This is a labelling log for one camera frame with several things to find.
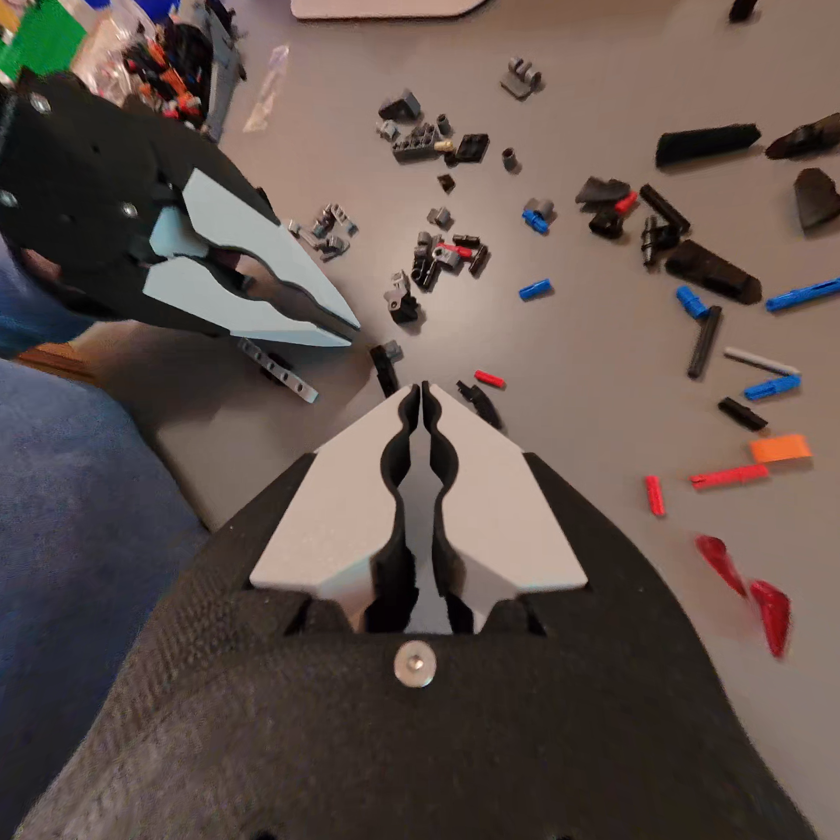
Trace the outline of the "pile of black lego pieces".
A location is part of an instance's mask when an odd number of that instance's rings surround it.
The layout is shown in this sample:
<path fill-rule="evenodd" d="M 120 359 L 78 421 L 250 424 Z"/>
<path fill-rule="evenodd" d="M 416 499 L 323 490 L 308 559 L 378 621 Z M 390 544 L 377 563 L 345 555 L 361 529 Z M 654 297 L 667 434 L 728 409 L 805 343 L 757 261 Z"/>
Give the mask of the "pile of black lego pieces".
<path fill-rule="evenodd" d="M 657 143 L 655 164 L 661 170 L 708 158 L 731 156 L 749 150 L 761 136 L 755 123 L 664 133 Z M 764 154 L 772 161 L 809 158 L 838 148 L 838 142 L 839 114 L 834 112 L 782 135 L 764 149 Z M 798 174 L 794 182 L 794 196 L 803 233 L 811 233 L 838 219 L 837 186 L 819 167 L 806 167 Z M 653 211 L 653 215 L 645 219 L 641 237 L 640 249 L 645 268 L 655 268 L 659 258 L 665 256 L 665 269 L 672 277 L 687 280 L 689 284 L 742 305 L 761 301 L 759 279 L 687 238 L 691 230 L 690 221 L 650 184 L 644 184 L 634 192 L 628 184 L 617 179 L 605 181 L 591 176 L 574 201 L 592 214 L 590 230 L 594 235 L 615 241 L 623 236 L 624 217 L 639 198 Z M 689 287 L 679 287 L 675 294 L 683 309 L 700 324 L 687 371 L 688 377 L 695 381 L 705 372 L 720 326 L 721 309 L 707 307 Z M 785 292 L 769 299 L 765 307 L 768 312 L 782 312 L 835 295 L 838 295 L 838 279 Z M 725 355 L 775 374 L 775 378 L 745 390 L 743 395 L 748 401 L 757 402 L 800 386 L 801 375 L 789 367 L 760 360 L 755 354 L 739 350 L 726 350 Z M 730 397 L 720 400 L 717 408 L 754 433 L 762 432 L 767 426 L 760 416 Z"/>

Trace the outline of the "orange lego piece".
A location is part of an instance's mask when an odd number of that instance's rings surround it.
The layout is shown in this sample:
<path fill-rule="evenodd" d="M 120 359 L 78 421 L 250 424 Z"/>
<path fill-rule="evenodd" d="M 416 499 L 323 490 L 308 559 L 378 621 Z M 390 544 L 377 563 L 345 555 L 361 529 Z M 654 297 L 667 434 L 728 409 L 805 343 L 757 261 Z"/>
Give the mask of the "orange lego piece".
<path fill-rule="evenodd" d="M 752 460 L 757 465 L 777 466 L 813 459 L 812 449 L 802 434 L 757 437 L 749 444 Z"/>

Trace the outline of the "dark grey curved lego brick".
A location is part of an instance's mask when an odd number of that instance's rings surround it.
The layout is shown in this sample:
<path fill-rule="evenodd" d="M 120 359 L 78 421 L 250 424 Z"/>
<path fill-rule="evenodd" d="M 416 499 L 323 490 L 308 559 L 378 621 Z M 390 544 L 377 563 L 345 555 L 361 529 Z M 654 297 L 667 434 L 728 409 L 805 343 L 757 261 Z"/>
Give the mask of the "dark grey curved lego brick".
<path fill-rule="evenodd" d="M 383 121 L 408 124 L 420 120 L 423 110 L 414 93 L 409 88 L 405 88 L 398 95 L 384 100 L 377 115 Z"/>

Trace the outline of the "transparent red lego piece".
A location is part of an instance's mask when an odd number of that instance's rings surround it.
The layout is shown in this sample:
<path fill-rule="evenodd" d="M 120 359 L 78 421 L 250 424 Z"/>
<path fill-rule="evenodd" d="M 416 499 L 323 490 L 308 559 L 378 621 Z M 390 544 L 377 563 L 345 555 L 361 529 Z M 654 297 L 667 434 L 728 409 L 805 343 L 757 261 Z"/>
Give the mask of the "transparent red lego piece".
<path fill-rule="evenodd" d="M 749 598 L 758 609 L 766 644 L 776 659 L 782 659 L 791 633 L 791 599 L 775 585 L 753 579 Z"/>
<path fill-rule="evenodd" d="M 717 537 L 700 534 L 695 545 L 703 560 L 719 575 L 727 586 L 742 599 L 749 598 L 748 588 L 740 575 L 726 544 Z"/>

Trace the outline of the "grey double lego connector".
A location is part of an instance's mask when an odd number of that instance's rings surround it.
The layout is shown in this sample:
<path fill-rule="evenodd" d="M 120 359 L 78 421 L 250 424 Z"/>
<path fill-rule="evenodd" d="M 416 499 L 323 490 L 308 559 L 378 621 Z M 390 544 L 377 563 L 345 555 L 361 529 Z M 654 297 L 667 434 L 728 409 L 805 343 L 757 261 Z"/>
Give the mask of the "grey double lego connector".
<path fill-rule="evenodd" d="M 543 74 L 530 60 L 513 56 L 500 78 L 500 87 L 518 102 L 525 102 L 544 89 Z"/>

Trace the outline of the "partly built lego model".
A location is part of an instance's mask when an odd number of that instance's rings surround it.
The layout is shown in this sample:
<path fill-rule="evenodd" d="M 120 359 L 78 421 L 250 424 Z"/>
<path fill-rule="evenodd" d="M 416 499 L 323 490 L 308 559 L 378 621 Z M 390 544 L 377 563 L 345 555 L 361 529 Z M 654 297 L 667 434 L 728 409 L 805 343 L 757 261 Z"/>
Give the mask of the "partly built lego model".
<path fill-rule="evenodd" d="M 242 32 L 225 2 L 184 2 L 150 34 L 137 34 L 121 52 L 132 94 L 165 119 L 217 144 L 247 71 Z"/>

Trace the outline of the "black and grey lego joint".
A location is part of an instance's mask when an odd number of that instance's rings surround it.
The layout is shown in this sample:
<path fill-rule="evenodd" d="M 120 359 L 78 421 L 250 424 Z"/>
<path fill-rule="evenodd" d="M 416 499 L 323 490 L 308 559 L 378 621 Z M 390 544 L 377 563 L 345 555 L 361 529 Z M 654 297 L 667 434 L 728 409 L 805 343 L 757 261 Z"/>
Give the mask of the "black and grey lego joint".
<path fill-rule="evenodd" d="M 383 292 L 383 299 L 394 324 L 407 328 L 415 328 L 421 324 L 422 308 L 413 294 L 411 281 L 404 270 L 400 269 L 391 275 Z"/>

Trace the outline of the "cluster of grey lego connectors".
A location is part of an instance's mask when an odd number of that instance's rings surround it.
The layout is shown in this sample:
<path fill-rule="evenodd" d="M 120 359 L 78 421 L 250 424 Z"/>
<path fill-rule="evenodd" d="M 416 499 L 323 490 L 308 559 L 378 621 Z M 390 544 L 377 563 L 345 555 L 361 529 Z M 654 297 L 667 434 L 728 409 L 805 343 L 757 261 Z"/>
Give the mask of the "cluster of grey lego connectors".
<path fill-rule="evenodd" d="M 322 263 L 342 257 L 358 231 L 357 224 L 339 203 L 325 205 L 307 229 L 311 237 L 310 247 Z"/>

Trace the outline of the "blue pin with grey connector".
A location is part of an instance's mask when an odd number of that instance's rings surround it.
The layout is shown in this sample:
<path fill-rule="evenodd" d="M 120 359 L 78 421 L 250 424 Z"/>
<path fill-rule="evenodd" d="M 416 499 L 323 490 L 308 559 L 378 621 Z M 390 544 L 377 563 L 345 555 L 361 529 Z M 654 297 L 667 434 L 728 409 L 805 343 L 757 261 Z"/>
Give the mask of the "blue pin with grey connector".
<path fill-rule="evenodd" d="M 549 198 L 529 198 L 523 206 L 521 218 L 536 234 L 547 237 L 557 218 L 554 202 Z"/>

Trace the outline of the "dark grey angled lego beam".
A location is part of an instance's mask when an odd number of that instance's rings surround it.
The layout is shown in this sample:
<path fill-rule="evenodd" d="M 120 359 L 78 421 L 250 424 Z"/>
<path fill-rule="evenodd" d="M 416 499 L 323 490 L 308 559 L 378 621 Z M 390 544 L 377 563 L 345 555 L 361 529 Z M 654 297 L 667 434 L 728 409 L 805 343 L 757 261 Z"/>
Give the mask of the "dark grey angled lego beam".
<path fill-rule="evenodd" d="M 392 155 L 401 165 L 433 160 L 440 154 L 436 145 L 441 141 L 438 126 L 425 122 L 416 126 L 407 136 L 397 139 L 392 144 Z"/>

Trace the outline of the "person's blue clothing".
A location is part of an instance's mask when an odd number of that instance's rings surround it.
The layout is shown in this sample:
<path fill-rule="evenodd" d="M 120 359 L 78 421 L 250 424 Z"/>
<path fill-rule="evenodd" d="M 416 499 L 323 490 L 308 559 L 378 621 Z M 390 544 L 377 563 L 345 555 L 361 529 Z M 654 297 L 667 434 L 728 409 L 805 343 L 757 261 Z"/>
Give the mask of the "person's blue clothing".
<path fill-rule="evenodd" d="M 85 738 L 207 536 L 120 404 L 2 362 L 2 838 Z"/>

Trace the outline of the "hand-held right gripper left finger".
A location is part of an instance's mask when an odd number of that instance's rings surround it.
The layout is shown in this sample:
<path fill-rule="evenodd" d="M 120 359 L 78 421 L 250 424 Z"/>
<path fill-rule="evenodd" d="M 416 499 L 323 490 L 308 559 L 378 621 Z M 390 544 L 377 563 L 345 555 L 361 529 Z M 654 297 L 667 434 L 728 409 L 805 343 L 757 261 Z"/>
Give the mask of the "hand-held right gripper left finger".
<path fill-rule="evenodd" d="M 336 602 L 356 631 L 403 631 L 417 602 L 400 487 L 421 407 L 405 386 L 311 457 L 249 576 Z"/>

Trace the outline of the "long light grey lego beam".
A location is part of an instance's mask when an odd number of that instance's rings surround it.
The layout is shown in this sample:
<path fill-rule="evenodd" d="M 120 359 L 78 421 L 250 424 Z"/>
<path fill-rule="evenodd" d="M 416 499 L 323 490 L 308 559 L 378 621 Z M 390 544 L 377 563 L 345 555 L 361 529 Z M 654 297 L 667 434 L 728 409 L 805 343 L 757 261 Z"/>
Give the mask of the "long light grey lego beam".
<path fill-rule="evenodd" d="M 318 400 L 318 391 L 300 378 L 277 352 L 263 348 L 247 338 L 238 338 L 237 346 L 245 356 L 258 365 L 269 381 L 287 388 L 307 404 L 314 404 Z"/>

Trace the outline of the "cluster of dark lego connectors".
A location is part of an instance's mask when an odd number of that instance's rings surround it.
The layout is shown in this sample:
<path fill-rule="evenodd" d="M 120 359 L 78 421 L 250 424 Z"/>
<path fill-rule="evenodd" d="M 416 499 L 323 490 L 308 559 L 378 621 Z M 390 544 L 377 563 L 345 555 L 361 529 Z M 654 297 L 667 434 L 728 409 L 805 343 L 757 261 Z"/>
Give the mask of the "cluster of dark lego connectors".
<path fill-rule="evenodd" d="M 437 260 L 433 257 L 433 249 L 441 241 L 473 248 L 476 255 L 470 262 L 463 259 L 456 259 L 454 263 Z M 442 275 L 456 276 L 466 271 L 473 277 L 479 277 L 487 267 L 489 259 L 489 246 L 477 236 L 456 234 L 447 239 L 441 234 L 421 231 L 416 237 L 409 279 L 421 291 L 430 291 Z"/>

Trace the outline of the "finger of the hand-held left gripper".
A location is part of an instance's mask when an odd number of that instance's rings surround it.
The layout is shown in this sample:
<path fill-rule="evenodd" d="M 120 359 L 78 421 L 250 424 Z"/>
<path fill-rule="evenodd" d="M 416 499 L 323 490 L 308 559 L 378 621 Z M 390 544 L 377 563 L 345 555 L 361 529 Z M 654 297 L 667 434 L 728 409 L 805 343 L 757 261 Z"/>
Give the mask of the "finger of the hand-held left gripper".
<path fill-rule="evenodd" d="M 280 286 L 304 293 L 321 312 L 348 328 L 361 328 L 340 291 L 281 224 L 271 221 L 198 170 L 186 183 L 183 201 L 189 225 L 172 222 L 166 234 L 165 225 L 159 219 L 150 237 L 153 250 L 164 245 L 187 246 L 187 253 L 179 254 L 173 249 L 166 254 L 166 260 L 179 256 L 195 259 L 226 288 L 212 272 L 201 247 L 238 251 L 261 263 Z"/>
<path fill-rule="evenodd" d="M 179 256 L 152 266 L 143 293 L 224 328 L 236 338 L 320 348 L 351 345 L 349 339 L 334 332 L 289 318 L 267 301 L 234 294 L 208 268 L 190 257 Z"/>

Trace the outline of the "long red lego axle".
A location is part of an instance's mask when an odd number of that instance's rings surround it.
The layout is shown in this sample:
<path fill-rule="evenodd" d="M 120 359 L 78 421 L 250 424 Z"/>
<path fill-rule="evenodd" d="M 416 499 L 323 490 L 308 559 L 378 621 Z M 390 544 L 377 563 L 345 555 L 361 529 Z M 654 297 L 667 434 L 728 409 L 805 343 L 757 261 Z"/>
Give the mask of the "long red lego axle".
<path fill-rule="evenodd" d="M 694 490 L 706 491 L 724 487 L 740 487 L 769 478 L 770 470 L 766 465 L 752 464 L 693 475 L 688 478 L 688 481 Z"/>

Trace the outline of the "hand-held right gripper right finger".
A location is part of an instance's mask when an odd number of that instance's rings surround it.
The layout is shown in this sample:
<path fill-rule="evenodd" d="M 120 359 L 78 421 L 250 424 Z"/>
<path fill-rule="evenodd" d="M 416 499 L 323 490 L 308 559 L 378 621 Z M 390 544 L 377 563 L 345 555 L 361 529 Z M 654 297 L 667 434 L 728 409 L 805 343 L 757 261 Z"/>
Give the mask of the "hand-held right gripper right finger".
<path fill-rule="evenodd" d="M 453 631 L 502 601 L 585 588 L 587 575 L 526 453 L 442 388 L 422 384 L 434 502 L 432 561 Z"/>

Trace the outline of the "small clear plastic bag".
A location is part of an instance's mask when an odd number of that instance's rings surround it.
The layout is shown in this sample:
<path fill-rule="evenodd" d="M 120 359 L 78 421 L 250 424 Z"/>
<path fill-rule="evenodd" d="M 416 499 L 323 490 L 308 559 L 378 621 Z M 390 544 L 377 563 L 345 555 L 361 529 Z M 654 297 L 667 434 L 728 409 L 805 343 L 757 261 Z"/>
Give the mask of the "small clear plastic bag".
<path fill-rule="evenodd" d="M 287 76 L 289 57 L 289 45 L 279 45 L 271 51 L 265 77 L 260 84 L 254 107 L 245 121 L 243 133 L 259 133 L 268 129 Z"/>

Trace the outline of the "short black lego beam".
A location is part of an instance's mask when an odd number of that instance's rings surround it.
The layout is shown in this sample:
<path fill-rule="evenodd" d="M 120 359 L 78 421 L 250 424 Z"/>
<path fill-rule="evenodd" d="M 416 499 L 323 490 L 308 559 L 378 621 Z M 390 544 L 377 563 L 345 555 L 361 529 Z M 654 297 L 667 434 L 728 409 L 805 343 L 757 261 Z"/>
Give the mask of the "short black lego beam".
<path fill-rule="evenodd" d="M 474 407 L 476 414 L 494 427 L 496 430 L 502 430 L 503 423 L 501 417 L 494 406 L 489 396 L 478 385 L 468 385 L 467 383 L 458 380 L 456 387 L 461 396 Z"/>

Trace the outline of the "green storage bin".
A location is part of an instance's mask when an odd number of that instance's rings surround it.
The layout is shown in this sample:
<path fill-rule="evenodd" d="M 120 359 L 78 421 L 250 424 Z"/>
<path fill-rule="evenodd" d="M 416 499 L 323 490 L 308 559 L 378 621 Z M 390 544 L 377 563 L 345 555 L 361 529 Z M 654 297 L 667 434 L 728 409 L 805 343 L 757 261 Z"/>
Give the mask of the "green storage bin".
<path fill-rule="evenodd" d="M 98 16 L 84 1 L 2 1 L 2 84 L 26 68 L 38 74 L 69 69 Z"/>

